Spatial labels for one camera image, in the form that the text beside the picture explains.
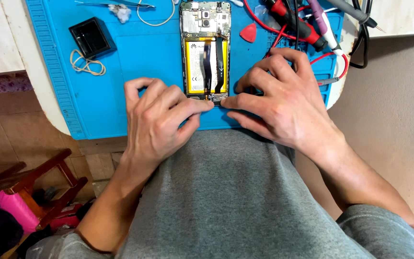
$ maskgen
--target rubber band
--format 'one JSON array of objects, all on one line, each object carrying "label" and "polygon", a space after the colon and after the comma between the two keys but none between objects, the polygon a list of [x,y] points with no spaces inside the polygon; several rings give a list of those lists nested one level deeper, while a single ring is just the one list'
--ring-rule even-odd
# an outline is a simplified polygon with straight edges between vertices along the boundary
[{"label": "rubber band", "polygon": [[[79,54],[79,57],[73,62],[73,55],[74,55],[75,52],[77,52]],[[93,74],[94,76],[103,76],[106,73],[105,65],[103,65],[102,62],[100,62],[98,60],[85,59],[86,64],[84,65],[84,67],[77,67],[76,62],[78,62],[80,59],[85,59],[84,56],[82,55],[82,53],[77,49],[73,50],[71,52],[71,55],[69,56],[69,62],[73,66],[74,70],[76,70],[76,71],[85,71],[85,72]],[[92,71],[89,67],[90,63],[100,64],[102,66],[102,70],[100,70],[100,72],[98,72],[98,73]]]},{"label": "rubber band", "polygon": [[145,24],[150,25],[150,26],[161,26],[161,25],[165,24],[166,22],[168,22],[170,20],[170,18],[172,18],[173,14],[175,13],[175,3],[173,2],[173,0],[170,0],[170,1],[172,2],[172,14],[169,16],[169,18],[167,18],[167,20],[163,21],[162,23],[160,23],[160,24],[150,24],[150,23],[144,21],[140,17],[140,13],[138,12],[138,10],[140,9],[140,7],[137,7],[137,15],[138,15],[138,18],[140,18],[140,20],[142,22],[144,22]]}]

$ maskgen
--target cotton ball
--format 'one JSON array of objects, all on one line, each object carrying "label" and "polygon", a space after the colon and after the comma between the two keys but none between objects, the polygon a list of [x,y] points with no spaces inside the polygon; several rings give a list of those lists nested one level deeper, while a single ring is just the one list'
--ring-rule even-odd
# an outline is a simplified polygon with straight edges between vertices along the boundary
[{"label": "cotton ball", "polygon": [[129,20],[131,10],[124,4],[108,5],[108,9],[118,17],[122,24]]}]

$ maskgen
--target red plastic pry tool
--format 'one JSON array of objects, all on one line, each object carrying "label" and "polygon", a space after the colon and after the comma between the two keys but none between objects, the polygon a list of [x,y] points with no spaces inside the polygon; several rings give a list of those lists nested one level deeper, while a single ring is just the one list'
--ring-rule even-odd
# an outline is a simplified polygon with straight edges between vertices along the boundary
[{"label": "red plastic pry tool", "polygon": [[247,25],[239,35],[242,39],[245,39],[250,43],[255,42],[255,38],[257,37],[257,25],[255,23]]}]

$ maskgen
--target black plastic box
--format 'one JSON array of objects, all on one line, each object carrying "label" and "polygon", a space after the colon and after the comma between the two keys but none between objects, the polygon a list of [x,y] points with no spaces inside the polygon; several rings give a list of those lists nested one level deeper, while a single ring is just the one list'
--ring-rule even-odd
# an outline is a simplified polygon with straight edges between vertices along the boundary
[{"label": "black plastic box", "polygon": [[73,25],[69,31],[86,59],[94,59],[117,50],[105,22],[97,17]]}]

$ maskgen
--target red screwdriver handle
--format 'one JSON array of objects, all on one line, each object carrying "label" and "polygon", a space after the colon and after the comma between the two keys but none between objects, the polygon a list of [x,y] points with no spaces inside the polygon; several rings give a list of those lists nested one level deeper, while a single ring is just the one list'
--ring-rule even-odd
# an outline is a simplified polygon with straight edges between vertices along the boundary
[{"label": "red screwdriver handle", "polygon": [[[268,9],[271,11],[274,19],[283,26],[288,24],[293,30],[296,30],[295,13],[291,10],[287,10],[282,0],[265,0]],[[314,27],[305,23],[299,18],[299,37],[311,44],[317,52],[322,51],[328,44],[319,34],[316,33]]]}]

